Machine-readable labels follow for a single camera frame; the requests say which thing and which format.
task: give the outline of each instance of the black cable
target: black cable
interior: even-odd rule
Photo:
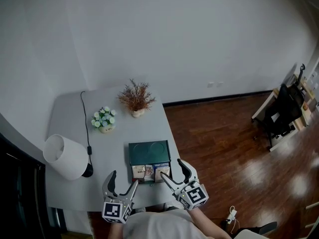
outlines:
[[[88,132],[88,126],[86,125],[86,112],[85,112],[85,106],[84,106],[84,102],[83,102],[83,99],[82,99],[82,93],[85,92],[85,91],[82,91],[81,92],[81,100],[82,100],[82,105],[83,105],[83,110],[84,110],[84,115],[85,115],[85,127],[86,127],[86,135],[88,137],[88,145],[90,146],[90,143],[89,143],[89,132]]]
[[[230,221],[228,219],[224,219],[224,218],[213,218],[213,219],[210,219],[210,220],[223,220],[223,221]]]
[[[86,125],[86,112],[85,112],[85,105],[84,105],[84,102],[83,102],[83,99],[82,99],[82,93],[85,92],[85,91],[82,91],[80,96],[81,96],[81,101],[82,101],[82,105],[83,105],[83,110],[84,110],[84,116],[85,116],[85,128],[86,128],[86,136],[87,136],[87,139],[88,139],[88,147],[87,147],[87,151],[88,151],[88,155],[89,155],[89,158],[90,158],[90,163],[91,163],[91,166],[92,166],[92,170],[93,170],[93,164],[92,164],[92,161],[91,161],[91,155],[92,155],[92,147],[90,145],[90,142],[89,142],[89,132],[88,132],[88,126]]]

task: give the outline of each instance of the green box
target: green box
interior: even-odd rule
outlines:
[[[170,152],[168,147],[168,141],[166,140],[129,143],[129,157],[131,166],[153,165],[158,163],[169,163],[170,166]],[[139,179],[139,181],[148,184],[154,183],[154,181],[144,181],[141,179]]]

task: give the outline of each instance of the lamp shade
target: lamp shade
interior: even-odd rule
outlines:
[[[88,167],[88,153],[79,143],[54,134],[45,142],[44,159],[67,180],[80,178]]]

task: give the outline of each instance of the black chair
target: black chair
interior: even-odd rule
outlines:
[[[305,65],[303,64],[300,68],[300,74],[297,81],[292,84],[289,88],[282,84],[279,90],[278,98],[265,110],[265,117],[263,120],[258,118],[256,120],[266,131],[270,147],[272,148],[272,139],[278,138],[279,135],[285,136],[292,130],[295,130],[293,126],[289,126],[291,122],[302,116],[301,107],[304,103],[304,96],[300,91],[298,85],[300,83],[303,70]]]
[[[266,233],[269,233],[272,230],[275,230],[277,228],[277,222],[271,222],[268,223],[262,227],[255,227],[255,228],[241,228],[239,230],[237,230],[236,234],[231,235],[232,238],[236,238],[236,236],[242,232],[243,230],[247,229],[250,230],[251,232],[254,232],[255,234],[259,234],[259,235],[264,235]]]

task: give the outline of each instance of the flower pot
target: flower pot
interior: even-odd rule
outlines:
[[[145,112],[145,109],[133,111],[132,116],[135,118],[138,118],[138,117],[142,116],[144,114],[144,112]]]
[[[99,127],[99,131],[101,133],[107,133],[107,132],[112,131],[114,128],[115,128],[115,125],[107,125],[107,126]]]

